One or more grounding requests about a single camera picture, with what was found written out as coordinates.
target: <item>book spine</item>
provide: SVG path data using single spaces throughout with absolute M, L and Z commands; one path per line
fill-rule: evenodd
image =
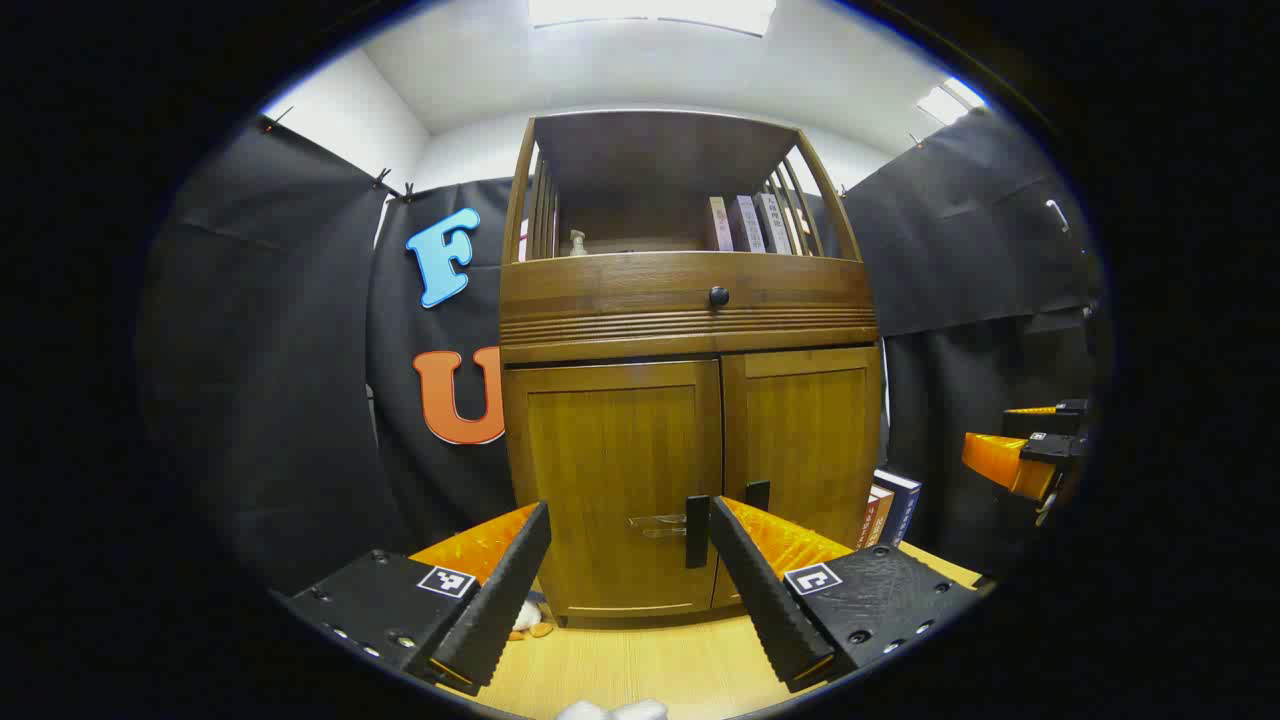
M 870 547 L 881 541 L 884 536 L 884 521 L 888 519 L 888 511 L 893 506 L 893 492 L 883 491 L 879 498 L 879 507 L 876 509 L 876 521 L 872 524 L 872 533 L 867 537 L 867 547 Z
M 859 551 L 867 547 L 867 538 L 870 537 L 872 524 L 876 523 L 876 507 L 879 505 L 879 498 L 874 495 L 867 497 L 867 512 L 863 515 L 863 529 L 858 533 L 858 547 L 854 551 Z
M 755 204 L 760 211 L 760 225 L 764 234 L 773 246 L 773 252 L 778 255 L 791 255 L 791 238 L 787 237 L 787 228 L 782 224 L 782 209 L 778 208 L 778 199 L 768 192 L 755 196 Z
M 741 234 L 741 250 L 751 252 L 764 252 L 764 236 L 760 234 L 760 222 L 755 219 L 755 204 L 748 195 L 739 195 L 733 199 L 730 218 Z
M 896 514 L 895 523 L 890 525 L 893 533 L 893 547 L 901 544 L 902 538 L 906 537 L 906 528 L 911 524 L 911 514 L 915 510 L 915 501 L 920 500 L 920 488 L 909 491 L 901 502 L 901 510 Z
M 721 252 L 732 252 L 733 234 L 728 229 L 728 210 L 724 209 L 724 199 L 714 196 L 709 197 L 707 213 L 710 224 L 707 249 L 719 250 Z

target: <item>stacked books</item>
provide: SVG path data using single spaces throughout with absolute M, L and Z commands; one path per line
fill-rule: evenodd
M 911 514 L 920 498 L 920 483 L 883 468 L 877 468 L 876 482 L 872 483 L 867 498 L 867 512 L 863 528 L 858 534 L 858 547 L 863 550 L 877 543 L 897 547 L 911 524 Z
M 707 249 L 795 255 L 787 218 L 769 192 L 707 199 Z

